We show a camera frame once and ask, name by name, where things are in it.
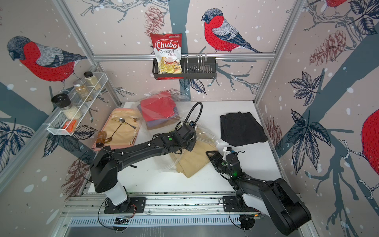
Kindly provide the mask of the tan garment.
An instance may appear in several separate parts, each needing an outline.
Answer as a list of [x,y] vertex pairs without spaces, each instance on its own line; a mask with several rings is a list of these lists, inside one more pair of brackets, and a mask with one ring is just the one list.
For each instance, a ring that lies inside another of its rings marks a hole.
[[210,162],[206,152],[217,150],[217,142],[212,133],[198,126],[196,134],[197,140],[191,152],[183,150],[182,154],[170,154],[177,172],[187,178],[191,178]]

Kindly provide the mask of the black trousers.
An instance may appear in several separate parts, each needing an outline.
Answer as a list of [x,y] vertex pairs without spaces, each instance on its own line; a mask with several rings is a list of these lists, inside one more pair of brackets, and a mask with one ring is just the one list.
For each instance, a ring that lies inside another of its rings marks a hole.
[[263,127],[250,112],[221,115],[220,123],[221,139],[231,146],[238,147],[268,141]]

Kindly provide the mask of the clear plastic vacuum bag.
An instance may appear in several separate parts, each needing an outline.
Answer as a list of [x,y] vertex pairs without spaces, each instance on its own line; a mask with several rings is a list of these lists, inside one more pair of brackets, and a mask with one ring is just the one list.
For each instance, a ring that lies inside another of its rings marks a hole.
[[[189,113],[191,115],[186,124],[196,120],[201,107],[197,106],[192,111],[192,104],[187,102],[187,99],[184,94],[167,90],[135,102],[133,108],[140,113],[141,126],[150,135],[155,135],[180,128]],[[177,172],[190,178],[209,163],[206,152],[217,149],[219,136],[202,120],[197,121],[195,131],[197,141],[191,152],[183,149],[176,154],[153,158],[160,172]]]

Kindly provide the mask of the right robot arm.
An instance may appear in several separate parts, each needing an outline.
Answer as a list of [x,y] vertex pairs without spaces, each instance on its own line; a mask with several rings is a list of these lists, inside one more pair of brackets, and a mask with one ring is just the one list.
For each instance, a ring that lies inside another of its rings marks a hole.
[[239,229],[251,230],[256,218],[268,216],[277,230],[288,236],[311,220],[311,212],[282,178],[260,180],[246,174],[238,159],[238,152],[227,148],[222,155],[207,151],[206,155],[217,173],[235,190],[234,196],[220,201],[224,212],[239,212]]

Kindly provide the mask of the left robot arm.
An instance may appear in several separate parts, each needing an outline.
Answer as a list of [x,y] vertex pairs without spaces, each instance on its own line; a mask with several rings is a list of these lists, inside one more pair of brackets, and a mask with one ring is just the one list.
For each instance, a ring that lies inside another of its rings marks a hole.
[[95,156],[90,173],[95,191],[104,193],[113,205],[120,205],[128,200],[126,189],[118,181],[118,172],[135,163],[170,153],[182,154],[183,150],[191,152],[196,143],[194,123],[183,124],[169,133],[160,133],[150,141],[132,147],[111,149],[102,148]]

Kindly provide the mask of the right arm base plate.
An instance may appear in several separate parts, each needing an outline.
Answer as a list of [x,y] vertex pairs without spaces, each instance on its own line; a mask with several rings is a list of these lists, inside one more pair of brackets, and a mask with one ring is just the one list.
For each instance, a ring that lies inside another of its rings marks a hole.
[[223,196],[220,200],[224,212],[254,212],[255,209],[239,204],[236,196]]

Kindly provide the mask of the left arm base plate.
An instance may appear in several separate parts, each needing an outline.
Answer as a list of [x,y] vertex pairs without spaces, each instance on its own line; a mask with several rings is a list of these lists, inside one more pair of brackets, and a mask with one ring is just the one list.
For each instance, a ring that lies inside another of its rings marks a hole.
[[138,214],[143,213],[146,204],[146,198],[144,197],[130,197],[120,205],[114,205],[112,201],[107,198],[105,202],[105,214]]

